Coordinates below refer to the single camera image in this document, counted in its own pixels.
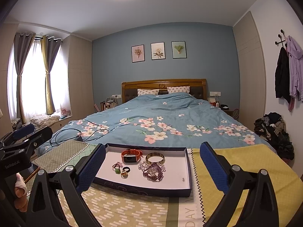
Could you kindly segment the left hand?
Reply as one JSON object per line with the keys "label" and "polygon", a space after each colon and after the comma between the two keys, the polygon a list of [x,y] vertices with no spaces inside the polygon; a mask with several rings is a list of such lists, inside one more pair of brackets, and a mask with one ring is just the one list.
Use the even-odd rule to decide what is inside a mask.
{"label": "left hand", "polygon": [[15,208],[20,212],[26,212],[28,207],[27,187],[20,173],[16,174],[14,191],[16,194],[16,199],[14,201]]}

